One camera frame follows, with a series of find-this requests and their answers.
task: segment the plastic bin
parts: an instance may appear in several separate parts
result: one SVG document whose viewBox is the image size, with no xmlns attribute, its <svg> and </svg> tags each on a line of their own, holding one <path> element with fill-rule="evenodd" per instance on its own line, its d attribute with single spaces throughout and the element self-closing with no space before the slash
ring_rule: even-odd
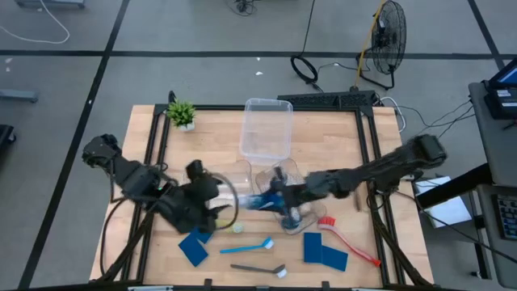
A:
<svg viewBox="0 0 517 291">
<path fill-rule="evenodd" d="M 242 122 L 242 156 L 252 164 L 272 165 L 291 154 L 292 105 L 273 99 L 246 101 Z"/>
</svg>

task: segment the toothbrush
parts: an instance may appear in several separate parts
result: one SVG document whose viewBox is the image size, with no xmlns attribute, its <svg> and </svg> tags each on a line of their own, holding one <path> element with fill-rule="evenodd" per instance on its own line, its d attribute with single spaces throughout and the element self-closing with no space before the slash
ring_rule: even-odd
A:
<svg viewBox="0 0 517 291">
<path fill-rule="evenodd" d="M 360 249 L 353 247 L 346 239 L 345 236 L 336 228 L 334 227 L 334 223 L 336 222 L 336 219 L 333 217 L 322 217 L 317 221 L 317 228 L 320 230 L 330 230 L 334 234 L 336 234 L 350 249 L 355 252 L 357 255 L 362 257 L 363 259 L 371 262 L 376 267 L 380 266 L 380 261 L 378 259 L 374 259 L 369 254 L 367 254 L 364 251 L 361 251 Z"/>
<path fill-rule="evenodd" d="M 267 270 L 267 269 L 263 269 L 263 268 L 256 268 L 256 267 L 249 267 L 249 266 L 242 266 L 242 265 L 237 265 L 237 264 L 230 264 L 230 267 L 232 268 L 237 268 L 237 269 L 241 269 L 241 270 L 246 270 L 246 271 L 252 271 L 252 272 L 266 272 L 266 273 L 271 273 L 271 274 L 275 274 L 277 275 L 279 278 L 284 278 L 285 275 L 288 274 L 288 270 L 285 268 L 285 265 L 280 265 L 278 266 L 277 268 L 275 268 L 274 270 Z"/>
<path fill-rule="evenodd" d="M 256 250 L 256 249 L 259 249 L 259 248 L 266 248 L 266 249 L 270 249 L 273 247 L 275 243 L 273 242 L 273 239 L 271 237 L 268 237 L 266 238 L 266 240 L 259 246 L 250 246 L 250 247 L 236 247 L 236 248 L 233 248 L 233 249 L 225 249 L 225 250 L 221 250 L 220 253 L 221 254 L 231 254 L 231 253 L 234 253 L 234 252 L 240 252 L 240 251 L 251 251 L 251 250 Z"/>
</svg>

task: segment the concrete floor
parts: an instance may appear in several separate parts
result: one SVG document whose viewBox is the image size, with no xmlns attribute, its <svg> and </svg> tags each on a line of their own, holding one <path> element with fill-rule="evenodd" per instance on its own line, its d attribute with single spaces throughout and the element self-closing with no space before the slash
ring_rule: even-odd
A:
<svg viewBox="0 0 517 291">
<path fill-rule="evenodd" d="M 516 38 L 511 37 L 516 36 L 511 19 L 517 2 L 475 1 L 499 52 L 517 54 Z M 61 45 L 28 43 L 0 31 L 0 88 L 40 93 L 36 104 L 0 100 L 0 124 L 14 125 L 19 138 L 0 170 L 0 220 L 8 222 L 0 225 L 0 289 L 15 289 L 19 284 L 122 3 L 86 0 L 84 11 L 50 6 L 72 34 Z M 399 3 L 407 18 L 406 51 L 416 57 L 402 62 L 393 90 L 384 92 L 366 82 L 360 87 L 416 108 L 432 122 L 468 99 L 470 82 L 491 77 L 498 67 L 492 59 L 481 59 L 491 51 L 467 0 Z M 310 0 L 262 0 L 256 2 L 255 14 L 243 18 L 232 14 L 223 1 L 130 0 L 114 50 L 257 52 L 259 56 L 300 51 L 311 4 Z M 306 51 L 359 51 L 377 4 L 374 0 L 316 1 Z M 63 36 L 44 12 L 19 8 L 14 1 L 0 2 L 0 25 L 31 38 Z M 27 56 L 11 50 L 24 50 Z M 52 50 L 92 51 L 97 57 L 31 56 Z M 448 59 L 452 53 L 469 53 L 472 59 Z M 483 55 L 475 59 L 474 54 Z M 315 66 L 333 61 L 355 64 L 351 58 L 310 61 Z M 377 73 L 371 76 L 386 80 Z M 322 69 L 318 84 L 324 91 L 347 91 L 354 77 L 355 71 L 329 67 Z M 122 142 L 132 105 L 165 103 L 169 90 L 193 103 L 232 104 L 313 92 L 294 74 L 288 57 L 260 61 L 231 53 L 228 57 L 111 57 L 79 149 L 101 133 L 113 133 Z M 404 114 L 408 125 L 401 135 L 407 139 L 423 124 L 413 112 Z M 449 159 L 429 175 L 455 177 L 485 162 L 473 118 L 455 124 L 441 141 Z M 92 171 L 77 153 L 31 287 L 87 282 L 108 190 L 104 173 Z M 425 217 L 422 227 L 437 284 L 502 290 L 496 281 L 469 276 L 477 270 L 472 244 L 447 231 L 433 230 Z"/>
</svg>

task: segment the white paper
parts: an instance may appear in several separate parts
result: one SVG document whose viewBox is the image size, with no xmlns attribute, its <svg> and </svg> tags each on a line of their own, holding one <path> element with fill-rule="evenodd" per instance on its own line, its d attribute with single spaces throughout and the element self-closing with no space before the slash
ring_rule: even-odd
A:
<svg viewBox="0 0 517 291">
<path fill-rule="evenodd" d="M 418 189 L 417 196 L 431 190 L 434 187 L 437 187 L 436 184 L 441 185 L 450 180 L 450 177 L 441 177 L 436 179 L 430 179 L 428 181 L 417 182 L 415 183 Z M 458 222 L 469 221 L 472 219 L 470 217 L 469 211 L 467 210 L 467 207 L 465 207 L 465 204 L 463 203 L 460 197 L 454 197 L 450 200 L 443 202 L 442 204 L 435 205 L 433 207 L 430 207 L 429 209 L 425 209 L 424 211 L 449 225 Z M 431 220 L 431 224 L 435 228 L 445 226 L 441 222 L 437 222 L 436 220 L 431 218 L 429 219 Z"/>
</svg>

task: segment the wooden tabletop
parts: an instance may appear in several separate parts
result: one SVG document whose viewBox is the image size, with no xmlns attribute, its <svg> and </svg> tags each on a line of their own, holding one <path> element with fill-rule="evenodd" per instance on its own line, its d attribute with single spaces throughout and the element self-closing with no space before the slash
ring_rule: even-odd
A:
<svg viewBox="0 0 517 291">
<path fill-rule="evenodd" d="M 387 154 L 401 145 L 394 111 L 392 108 L 374 108 L 374 113 L 381 153 Z M 152 114 L 153 106 L 133 107 L 123 146 L 123 155 L 127 159 L 143 161 Z M 202 160 L 209 170 L 214 168 L 218 171 L 231 172 L 227 169 L 246 169 L 245 163 L 239 162 L 243 160 L 238 149 L 242 117 L 243 112 L 240 111 L 198 111 L 194 131 L 183 133 L 171 127 L 165 156 L 165 162 L 169 166 L 166 173 L 178 179 L 180 183 L 186 182 L 184 167 L 193 159 Z M 158 155 L 163 120 L 160 122 L 158 138 L 154 146 L 154 159 Z M 366 119 L 364 119 L 364 129 L 368 140 L 369 156 L 372 160 L 372 144 Z M 355 115 L 349 112 L 294 112 L 290 158 L 296 162 L 302 175 L 306 175 L 309 171 L 353 168 L 361 165 Z M 237 164 L 234 164 L 234 167 L 228 166 L 235 162 Z M 252 167 L 251 178 L 253 179 L 261 170 L 263 170 L 262 167 Z M 230 179 L 241 178 L 236 172 L 233 170 L 233 173 L 229 173 Z M 246 183 L 239 187 L 246 188 Z M 408 183 L 401 183 L 400 191 L 413 195 Z M 366 195 L 366 187 L 361 185 L 359 197 L 362 209 L 359 212 L 355 210 L 352 198 L 343 200 L 328 198 L 322 200 L 322 203 L 326 206 L 327 215 L 336 217 L 335 226 L 344 233 L 350 243 L 376 257 L 372 218 L 365 203 Z M 390 199 L 401 249 L 422 276 L 432 282 L 431 267 L 414 202 L 397 195 L 392 195 Z M 112 207 L 113 205 L 108 205 L 107 213 Z M 223 215 L 229 217 L 233 210 L 225 211 L 229 213 Z M 109 266 L 124 248 L 128 240 L 132 212 L 132 202 L 126 202 L 113 215 L 107 229 L 105 266 Z M 144 283 L 147 285 L 202 285 L 204 279 L 210 278 L 214 285 L 318 287 L 321 286 L 322 281 L 327 280 L 331 287 L 382 286 L 380 269 L 351 252 L 328 231 L 322 231 L 323 244 L 349 254 L 345 272 L 323 265 L 304 264 L 302 234 L 285 234 L 272 213 L 242 210 L 238 221 L 242 223 L 244 232 L 241 234 L 222 231 L 215 233 L 205 246 L 209 257 L 198 268 L 194 268 L 178 247 L 185 235 L 178 234 L 172 226 L 156 215 Z M 315 225 L 305 231 L 319 232 Z M 223 248 L 260 244 L 267 236 L 271 236 L 275 242 L 270 250 L 225 255 L 219 253 Z M 387 267 L 390 280 L 395 282 L 391 254 L 387 246 L 385 250 L 389 261 Z M 137 247 L 133 254 L 132 277 L 136 274 L 139 255 L 140 247 Z M 288 274 L 285 278 L 279 279 L 272 274 L 232 269 L 230 264 L 247 264 L 270 269 L 285 264 Z M 94 279 L 99 276 L 98 249 L 90 277 Z"/>
</svg>

